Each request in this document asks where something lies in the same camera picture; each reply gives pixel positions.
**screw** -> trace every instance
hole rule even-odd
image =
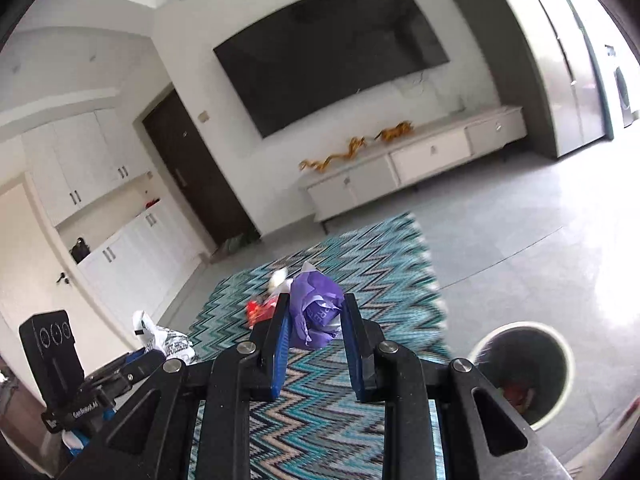
[[[182,368],[182,361],[180,361],[180,359],[169,359],[162,365],[162,370],[164,370],[168,374],[173,374],[180,368]]]
[[[394,343],[393,341],[383,341],[378,345],[378,349],[385,354],[395,354],[398,348],[398,343]]]
[[[459,359],[455,359],[453,361],[453,367],[459,371],[462,372],[463,374],[468,372],[469,370],[471,370],[471,368],[473,367],[473,365],[471,364],[470,361],[463,359],[463,358],[459,358]]]
[[[255,343],[252,343],[251,341],[242,341],[241,343],[238,343],[236,350],[244,355],[252,354],[255,352]]]

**crumpled white plastic bag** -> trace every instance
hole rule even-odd
[[[198,360],[193,343],[181,332],[156,325],[144,310],[133,314],[133,330],[146,351],[159,350],[167,359],[182,359],[190,365]]]

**triangular cutout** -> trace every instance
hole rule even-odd
[[[160,397],[160,390],[149,392],[108,436],[107,446],[132,455],[141,454],[145,449]]]
[[[502,456],[527,447],[527,437],[485,390],[478,388],[473,395],[489,452],[493,456]]]

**rug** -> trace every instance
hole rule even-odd
[[[443,341],[446,309],[422,231],[409,213],[327,238],[220,282],[191,326],[190,339],[199,357],[215,357],[247,339],[246,302],[266,290],[274,270],[288,267],[290,275],[296,274],[305,261],[344,292],[353,292],[362,317],[378,322],[386,338],[421,358],[448,362]],[[317,351],[291,349],[280,397],[270,404],[252,402],[250,413],[252,479],[382,476],[384,408],[356,402],[341,340]],[[194,432],[190,479],[200,422]],[[437,420],[433,422],[438,477],[444,478]]]

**tv stand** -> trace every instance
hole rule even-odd
[[[364,203],[500,150],[527,135],[522,108],[461,112],[415,128],[394,142],[364,148],[324,173],[307,171],[299,186],[322,222]]]

